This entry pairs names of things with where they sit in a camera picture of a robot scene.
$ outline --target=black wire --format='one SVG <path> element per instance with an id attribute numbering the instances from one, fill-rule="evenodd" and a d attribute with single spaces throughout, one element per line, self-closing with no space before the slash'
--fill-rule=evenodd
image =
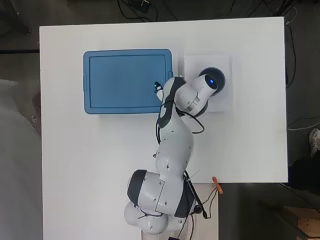
<path id="1" fill-rule="evenodd" d="M 294 39 L 293 39 L 293 34 L 292 34 L 292 28 L 291 26 L 287 26 L 289 28 L 289 32 L 290 32 L 290 38 L 291 38 L 291 43 L 292 43 L 292 51 L 293 51 L 293 74 L 292 74 L 292 78 L 291 81 L 287 84 L 287 88 L 289 88 L 292 83 L 294 82 L 295 76 L 296 76 L 296 71 L 297 71 L 297 55 L 296 55 L 296 49 L 294 46 Z"/>
<path id="2" fill-rule="evenodd" d="M 184 189 L 184 191 L 186 192 L 186 202 L 187 202 L 187 214 L 189 214 L 188 213 L 188 210 L 189 210 L 189 197 L 188 197 L 188 191 L 186 190 L 186 185 L 185 185 L 185 182 L 183 182 L 183 189 Z M 189 217 L 189 215 L 186 217 L 186 219 L 184 220 L 184 223 L 183 223 L 183 225 L 182 225 L 182 228 L 181 228 L 181 230 L 180 230 L 180 232 L 179 232 L 179 235 L 178 235 L 178 238 L 180 237 L 180 234 L 181 234 L 181 232 L 182 232 L 182 230 L 183 230 L 183 228 L 184 228 L 184 225 L 186 224 L 186 222 L 187 222 L 187 219 L 188 219 L 188 217 Z"/>
<path id="3" fill-rule="evenodd" d="M 306 198 L 302 197 L 300 194 L 296 193 L 295 191 L 291 190 L 290 187 L 282 184 L 282 183 L 278 183 L 279 186 L 287 189 L 288 191 L 290 191 L 291 193 L 293 193 L 294 195 L 296 195 L 297 197 L 299 197 L 300 199 L 302 199 L 304 202 L 306 202 L 310 207 L 312 207 L 314 210 L 316 210 L 318 213 L 320 213 L 320 210 L 313 204 L 311 203 L 309 200 L 307 200 Z"/>
<path id="4" fill-rule="evenodd" d="M 176 20 L 178 21 L 178 18 L 176 17 L 176 15 L 174 15 L 174 13 L 171 11 L 171 9 L 169 8 L 169 6 L 166 3 L 166 0 L 162 0 L 162 4 L 165 6 L 165 8 L 167 9 L 168 13 Z"/>
<path id="5" fill-rule="evenodd" d="M 153 7 L 154 10 L 156 11 L 156 22 L 158 22 L 158 9 L 156 8 L 155 5 L 152 5 L 152 4 L 151 4 L 151 7 Z"/>
<path id="6" fill-rule="evenodd" d="M 179 112 L 181 112 L 181 113 L 183 113 L 183 114 L 186 114 L 186 115 L 188 115 L 189 117 L 193 118 L 193 120 L 195 120 L 195 121 L 200 125 L 200 127 L 202 128 L 202 130 L 199 131 L 199 132 L 192 132 L 193 134 L 200 134 L 200 133 L 203 133 L 203 132 L 204 132 L 204 130 L 205 130 L 204 126 L 202 125 L 202 123 L 201 123 L 195 116 L 192 116 L 190 113 L 187 113 L 187 112 L 184 112 L 184 111 L 180 111 L 180 110 L 179 110 Z"/>
<path id="7" fill-rule="evenodd" d="M 217 192 L 218 192 L 218 189 L 215 191 L 215 193 L 214 193 L 214 195 L 213 195 L 213 198 L 211 199 L 210 206 L 209 206 L 210 217 L 208 217 L 208 219 L 210 219 L 211 216 L 212 216 L 211 207 L 212 207 L 213 200 L 215 199 L 215 197 L 216 197 L 216 195 L 217 195 Z"/>
<path id="8" fill-rule="evenodd" d="M 147 17 L 141 17 L 138 15 L 138 13 L 133 9 L 131 8 L 130 5 L 128 5 L 125 1 L 121 0 L 121 2 L 126 5 L 137 17 L 128 17 L 124 14 L 122 8 L 121 8 L 121 5 L 120 5 L 120 0 L 117 0 L 117 3 L 118 3 L 118 7 L 119 7 L 119 10 L 121 12 L 121 15 L 125 18 L 125 19 L 128 19 L 128 20 L 140 20 L 142 22 L 144 22 L 144 20 L 147 20 L 149 22 L 152 22 L 149 18 Z"/>
<path id="9" fill-rule="evenodd" d="M 209 199 L 210 199 L 210 197 L 211 197 L 211 195 L 212 195 L 212 193 L 214 192 L 214 190 L 216 190 L 217 188 L 214 188 L 212 191 L 211 191 L 211 193 L 210 193 L 210 195 L 209 195 L 209 197 L 208 197 L 208 199 L 207 200 L 205 200 L 203 203 L 202 203 L 202 205 L 203 204 L 205 204 L 205 203 L 207 203 L 208 201 L 209 201 Z"/>
<path id="10" fill-rule="evenodd" d="M 191 220 L 192 220 L 192 228 L 191 228 L 191 233 L 190 233 L 189 240 L 192 239 L 192 237 L 193 237 L 193 232 L 194 232 L 194 219 L 193 219 L 193 215 L 191 215 Z"/>
<path id="11" fill-rule="evenodd" d="M 233 10 L 234 5 L 236 4 L 236 1 L 237 1 L 237 0 L 233 0 L 233 1 L 232 1 L 232 3 L 231 3 L 231 8 L 230 8 L 230 13 L 232 13 L 232 10 Z"/>
<path id="12" fill-rule="evenodd" d="M 261 6 L 261 4 L 263 3 L 263 1 L 260 1 L 259 4 L 252 10 L 252 12 L 248 15 L 248 17 L 250 17 L 255 11 L 258 10 L 258 8 Z"/>
<path id="13" fill-rule="evenodd" d="M 39 49 L 14 49 L 14 50 L 0 50 L 0 54 L 25 54 L 25 53 L 39 53 Z"/>
<path id="14" fill-rule="evenodd" d="M 268 10 L 269 10 L 269 12 L 272 14 L 272 16 L 273 16 L 273 11 L 272 11 L 272 9 L 270 8 L 270 6 L 269 6 L 269 4 L 265 1 L 265 0 L 262 0 L 262 2 L 263 2 L 263 4 L 268 8 Z"/>

